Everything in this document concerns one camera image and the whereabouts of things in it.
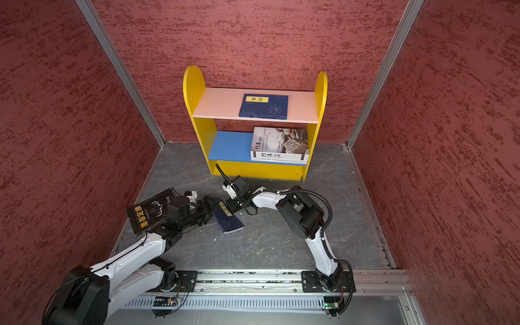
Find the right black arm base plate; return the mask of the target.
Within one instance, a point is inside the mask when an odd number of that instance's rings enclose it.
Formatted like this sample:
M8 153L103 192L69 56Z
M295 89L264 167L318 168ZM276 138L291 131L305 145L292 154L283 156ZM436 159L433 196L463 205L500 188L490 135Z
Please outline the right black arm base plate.
M335 272L332 276L325 276L318 271L302 271L301 281L305 293L356 292L356 285L352 284L348 271Z

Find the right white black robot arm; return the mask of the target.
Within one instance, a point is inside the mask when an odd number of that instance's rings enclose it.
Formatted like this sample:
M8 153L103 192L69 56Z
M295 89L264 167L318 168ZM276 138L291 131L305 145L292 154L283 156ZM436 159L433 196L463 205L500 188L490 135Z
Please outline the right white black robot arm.
M330 203L320 194L294 186L288 190L273 190L245 185L239 187L225 181L223 190L230 196L228 211L235 213L247 207L272 209L282 216L288 227L302 238L316 265L318 281L325 291L335 292L341 287L341 277L347 275L349 293L355 292L352 267L335 257L326 238L326 229L333 216Z

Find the heritage culture photo book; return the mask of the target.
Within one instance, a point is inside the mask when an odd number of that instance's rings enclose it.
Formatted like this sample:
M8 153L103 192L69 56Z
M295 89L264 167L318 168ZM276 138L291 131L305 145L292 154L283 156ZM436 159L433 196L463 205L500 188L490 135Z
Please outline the heritage culture photo book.
M251 158L309 160L310 145L306 129L255 127Z

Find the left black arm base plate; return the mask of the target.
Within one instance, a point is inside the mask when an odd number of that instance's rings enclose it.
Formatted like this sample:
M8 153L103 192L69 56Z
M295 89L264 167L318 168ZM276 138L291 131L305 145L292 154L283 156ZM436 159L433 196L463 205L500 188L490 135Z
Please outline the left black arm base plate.
M163 275L159 290L162 292L180 292L184 290L192 293L198 274L197 271L167 270Z

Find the dark blue booklet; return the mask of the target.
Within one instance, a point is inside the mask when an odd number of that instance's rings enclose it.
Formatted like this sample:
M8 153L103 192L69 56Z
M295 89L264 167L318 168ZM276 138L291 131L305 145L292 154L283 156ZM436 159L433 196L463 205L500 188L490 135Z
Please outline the dark blue booklet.
M239 117L253 119L286 120L288 96L257 95L246 93L242 100Z
M213 207L213 216L224 234L242 230L244 224L226 207L221 200Z

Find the black book with gold letters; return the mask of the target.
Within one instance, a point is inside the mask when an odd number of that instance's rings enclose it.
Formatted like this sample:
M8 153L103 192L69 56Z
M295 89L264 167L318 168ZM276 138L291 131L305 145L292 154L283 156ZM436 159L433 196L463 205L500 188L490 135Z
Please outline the black book with gold letters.
M176 197L169 188L132 207L126 208L126 214L135 236L151 230L167 218L168 205Z

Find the white book with brown blocks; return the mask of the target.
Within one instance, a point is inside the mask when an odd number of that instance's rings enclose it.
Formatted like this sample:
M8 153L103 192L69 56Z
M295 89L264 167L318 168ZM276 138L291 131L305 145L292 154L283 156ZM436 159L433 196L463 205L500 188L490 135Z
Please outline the white book with brown blocks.
M287 164L287 165L307 165L308 160L289 160L289 159L270 159L270 158L261 158L261 157L253 157L251 161L258 163L277 163L277 164Z

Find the left green circuit board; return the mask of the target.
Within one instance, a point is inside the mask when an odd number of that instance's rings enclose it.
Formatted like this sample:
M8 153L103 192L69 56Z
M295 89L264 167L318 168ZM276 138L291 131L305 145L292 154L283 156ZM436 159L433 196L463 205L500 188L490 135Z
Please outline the left green circuit board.
M179 304L179 299L176 297L155 297L152 307L153 308L175 308Z

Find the right corner aluminium profile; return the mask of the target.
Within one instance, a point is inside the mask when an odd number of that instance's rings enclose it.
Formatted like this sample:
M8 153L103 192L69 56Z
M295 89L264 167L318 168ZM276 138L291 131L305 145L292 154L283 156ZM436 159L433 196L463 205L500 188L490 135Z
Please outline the right corner aluminium profile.
M356 123L350 133L346 142L346 148L352 150L361 130L371 113L372 107L374 106L376 99L379 96L380 91L385 84L385 81L394 65L395 60L412 28L414 21L416 20L418 13L420 12L424 4L423 0L410 0L407 3L405 11L399 21L398 27L395 30L394 36L392 37L391 43L386 51L386 54L381 62L378 73L376 74L374 83L372 84L370 91L366 97L366 100L362 106Z

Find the corner aluminium profile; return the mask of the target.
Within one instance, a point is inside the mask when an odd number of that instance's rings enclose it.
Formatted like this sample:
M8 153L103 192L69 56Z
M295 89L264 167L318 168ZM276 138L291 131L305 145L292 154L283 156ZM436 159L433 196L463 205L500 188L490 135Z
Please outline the corner aluminium profile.
M163 148L167 141L163 135L160 127L158 126L155 118L153 117L150 108L146 104L145 99L141 95L138 86L135 84L131 74L125 66L123 59L119 55L114 43L112 42L108 32L104 28L98 13L96 12L91 1L87 0L76 0L75 3L79 7L83 17L89 24L89 27L93 31L97 41L101 45L104 53L108 57L110 63L118 74L122 81L125 89L133 100L134 104L139 110L142 118L147 124L149 130L153 134L155 140L158 142L160 148Z
M394 36L392 37L391 43L386 51L386 54L381 62L378 73L376 74L374 83L372 84L370 91L366 97L366 100L362 106L356 123L350 133L346 142L346 148L352 150L361 130L371 113L372 107L374 106L376 99L379 96L380 91L385 84L385 81L394 65L395 60L412 28L414 21L416 20L418 13L420 12L424 4L423 0L410 0L407 3L405 11L399 21L398 27L395 30Z

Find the green circuit board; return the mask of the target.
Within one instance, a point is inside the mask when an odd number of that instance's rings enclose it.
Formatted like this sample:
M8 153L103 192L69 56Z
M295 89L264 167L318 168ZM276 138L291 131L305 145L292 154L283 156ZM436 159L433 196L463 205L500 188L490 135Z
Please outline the green circuit board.
M323 296L324 304L323 310L333 314L337 314L343 308L343 297L342 296Z
M176 297L155 297L152 307L153 308L175 308L179 304L179 299Z

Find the left corner aluminium profile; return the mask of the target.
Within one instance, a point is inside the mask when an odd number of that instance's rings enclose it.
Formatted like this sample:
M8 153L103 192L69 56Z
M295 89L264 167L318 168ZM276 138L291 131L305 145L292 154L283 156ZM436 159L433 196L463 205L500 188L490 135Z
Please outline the left corner aluminium profile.
M104 28L98 13L96 12L91 1L87 0L76 0L75 3L79 7L83 17L89 24L89 27L93 31L97 41L101 45L104 53L108 57L110 63L118 74L122 81L125 89L133 100L134 104L139 110L142 118L147 124L149 130L153 134L155 140L158 142L160 148L163 148L167 141L163 135L160 127L158 126L155 118L153 117L150 108L146 104L145 99L141 95L138 86L135 84L131 74L125 66L123 59L119 55L114 43L112 42L108 32Z

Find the yellow pink blue bookshelf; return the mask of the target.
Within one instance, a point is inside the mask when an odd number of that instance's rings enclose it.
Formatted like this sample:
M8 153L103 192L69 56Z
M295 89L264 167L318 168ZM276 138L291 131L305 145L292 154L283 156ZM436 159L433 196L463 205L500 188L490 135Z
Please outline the yellow pink blue bookshelf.
M287 119L252 118L251 122L255 126L261 123L305 125L310 151L313 152L326 109L328 86L328 75L322 71L312 92L207 87L199 67L189 66L184 73L184 101L210 174L217 176L224 171L229 176L305 180L309 164L252 161L250 147L253 135L249 132L219 131L215 122L243 121L240 110L246 94L288 96Z

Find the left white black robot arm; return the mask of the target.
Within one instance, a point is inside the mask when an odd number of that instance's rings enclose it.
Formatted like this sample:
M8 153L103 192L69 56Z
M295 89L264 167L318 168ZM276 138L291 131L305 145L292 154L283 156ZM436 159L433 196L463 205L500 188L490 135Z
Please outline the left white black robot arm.
M103 324L150 289L180 287L174 264L161 256L187 228L207 224L220 202L166 190L128 208L131 227L143 238L103 262L71 270L44 309L43 324Z

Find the aluminium mounting rail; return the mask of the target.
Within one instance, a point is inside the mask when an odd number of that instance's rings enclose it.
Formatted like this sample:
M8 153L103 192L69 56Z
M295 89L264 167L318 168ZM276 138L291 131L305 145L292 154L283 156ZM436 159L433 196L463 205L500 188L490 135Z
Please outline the aluminium mounting rail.
M300 269L200 269L189 280L194 295L325 295L303 279ZM358 296L414 296L402 269L355 269Z

